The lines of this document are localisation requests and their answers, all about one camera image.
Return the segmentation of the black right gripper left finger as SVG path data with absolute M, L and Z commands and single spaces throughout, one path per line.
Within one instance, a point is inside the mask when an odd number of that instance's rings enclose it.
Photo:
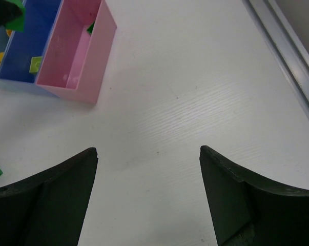
M 78 245 L 97 164 L 91 147 L 0 187 L 0 245 Z

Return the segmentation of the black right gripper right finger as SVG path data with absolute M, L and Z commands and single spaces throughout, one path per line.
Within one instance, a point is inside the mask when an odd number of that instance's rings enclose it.
M 283 184 L 200 148 L 218 245 L 309 245 L 309 190 Z

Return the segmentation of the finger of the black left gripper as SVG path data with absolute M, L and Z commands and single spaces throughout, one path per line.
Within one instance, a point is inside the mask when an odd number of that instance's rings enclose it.
M 5 26 L 13 18 L 13 4 L 7 1 L 0 1 L 0 26 Z

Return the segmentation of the dark green sloped lego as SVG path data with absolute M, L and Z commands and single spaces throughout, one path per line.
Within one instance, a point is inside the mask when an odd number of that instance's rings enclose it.
M 26 15 L 26 8 L 23 4 L 23 1 L 7 0 L 7 2 L 13 4 L 14 18 L 5 24 L 5 28 L 12 31 L 23 32 Z

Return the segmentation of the pale green lego tile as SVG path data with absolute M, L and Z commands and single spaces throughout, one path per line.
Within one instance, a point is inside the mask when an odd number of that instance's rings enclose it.
M 30 67 L 29 67 L 29 73 L 31 74 L 37 74 L 40 66 L 42 64 L 42 56 L 34 56 L 31 57 Z

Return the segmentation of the green numbered lego cube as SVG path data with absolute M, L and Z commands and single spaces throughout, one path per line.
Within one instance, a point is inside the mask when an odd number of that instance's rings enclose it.
M 88 28 L 87 28 L 87 32 L 91 35 L 93 32 L 93 28 L 94 28 L 94 24 L 95 22 L 93 22 Z

